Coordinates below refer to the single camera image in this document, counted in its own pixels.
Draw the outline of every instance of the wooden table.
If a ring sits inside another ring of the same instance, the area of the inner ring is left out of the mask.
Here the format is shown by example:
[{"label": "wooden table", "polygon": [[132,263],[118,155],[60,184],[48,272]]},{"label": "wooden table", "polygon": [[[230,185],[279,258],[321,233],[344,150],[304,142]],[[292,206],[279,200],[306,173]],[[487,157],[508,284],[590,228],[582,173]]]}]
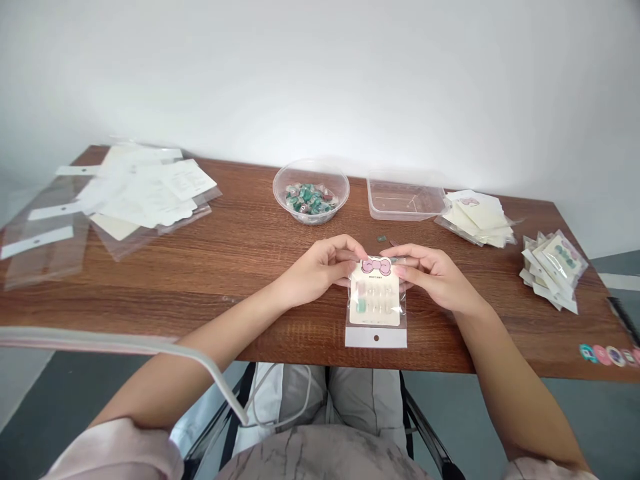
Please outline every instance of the wooden table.
[{"label": "wooden table", "polygon": [[[90,147],[76,165],[99,164],[106,147]],[[578,247],[553,203],[500,197],[519,245],[479,248],[436,225],[378,221],[369,215],[366,181],[350,178],[351,194],[328,223],[298,223],[273,198],[277,169],[198,160],[223,196],[212,213],[160,237],[116,263],[90,230],[83,271],[61,281],[0,293],[0,325],[34,325],[176,338],[230,308],[280,275],[317,239],[348,233],[370,254],[389,246],[376,237],[446,251],[495,308],[518,348],[543,377],[640,382],[640,369],[592,364],[587,343],[631,348],[593,267],[576,296],[580,315],[558,312],[518,277],[522,235],[561,229]],[[4,278],[9,261],[0,265]],[[318,301],[291,310],[240,355],[248,361],[310,363],[472,373],[473,364],[450,313],[414,288],[407,293],[407,349],[345,348],[347,293],[332,287]]]}]

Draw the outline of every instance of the stack of cards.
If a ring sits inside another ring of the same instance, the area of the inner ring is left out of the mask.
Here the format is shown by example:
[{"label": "stack of cards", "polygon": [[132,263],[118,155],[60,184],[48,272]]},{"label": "stack of cards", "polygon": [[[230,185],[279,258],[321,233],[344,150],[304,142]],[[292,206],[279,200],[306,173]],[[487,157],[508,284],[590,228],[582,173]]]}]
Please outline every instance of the stack of cards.
[{"label": "stack of cards", "polygon": [[504,248],[516,243],[514,222],[505,216],[498,198],[473,190],[448,193],[447,198],[453,205],[449,213],[436,219],[439,225],[479,246]]},{"label": "stack of cards", "polygon": [[560,230],[536,240],[523,238],[525,268],[520,277],[536,295],[546,298],[559,311],[562,308],[578,314],[575,287],[587,269],[586,260]]},{"label": "stack of cards", "polygon": [[195,160],[183,160],[178,149],[116,145],[77,202],[94,223],[122,241],[140,227],[169,227],[189,218],[198,208],[195,199],[214,188],[216,182]]}]

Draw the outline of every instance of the chair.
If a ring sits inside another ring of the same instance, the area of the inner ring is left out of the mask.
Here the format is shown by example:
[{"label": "chair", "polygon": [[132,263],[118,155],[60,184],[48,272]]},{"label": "chair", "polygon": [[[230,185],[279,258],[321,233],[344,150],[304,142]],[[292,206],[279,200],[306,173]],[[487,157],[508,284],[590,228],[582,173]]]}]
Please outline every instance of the chair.
[{"label": "chair", "polygon": [[[245,370],[242,378],[233,388],[233,394],[238,397],[238,401],[244,407],[251,392],[251,382],[255,373],[255,363],[251,362]],[[447,450],[438,439],[433,428],[418,408],[415,400],[405,387],[405,380],[400,372],[400,390],[403,403],[403,422],[407,432],[407,454],[413,458],[413,433],[418,432],[420,438],[425,442],[433,460],[440,471],[443,480],[465,480],[464,475],[452,462]],[[229,430],[225,438],[220,469],[222,469],[233,454],[235,437],[240,426],[240,421],[233,414],[229,404],[224,402],[213,418],[196,439],[193,446],[187,452],[185,462],[185,472],[182,480],[193,480],[198,472],[198,468],[207,452],[219,440],[224,428],[229,424]]]}]

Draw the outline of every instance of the pink sleeve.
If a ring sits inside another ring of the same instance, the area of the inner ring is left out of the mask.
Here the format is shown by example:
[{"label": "pink sleeve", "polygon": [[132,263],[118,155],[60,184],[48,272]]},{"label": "pink sleeve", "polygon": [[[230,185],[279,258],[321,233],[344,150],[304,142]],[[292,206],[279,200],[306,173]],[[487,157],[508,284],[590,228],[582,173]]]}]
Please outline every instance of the pink sleeve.
[{"label": "pink sleeve", "polygon": [[82,432],[43,480],[180,480],[183,468],[167,432],[139,430],[124,418]]},{"label": "pink sleeve", "polygon": [[504,480],[598,480],[595,475],[559,467],[551,460],[520,458],[508,464]]}]

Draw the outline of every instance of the white wall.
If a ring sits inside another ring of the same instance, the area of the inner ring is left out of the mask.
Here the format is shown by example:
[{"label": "white wall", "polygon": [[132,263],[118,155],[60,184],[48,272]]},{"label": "white wall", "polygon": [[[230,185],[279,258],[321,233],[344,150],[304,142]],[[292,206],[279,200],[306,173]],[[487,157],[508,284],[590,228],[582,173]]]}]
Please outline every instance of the white wall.
[{"label": "white wall", "polygon": [[220,159],[439,169],[640,248],[640,4],[4,0],[0,159],[47,180],[109,135]]}]

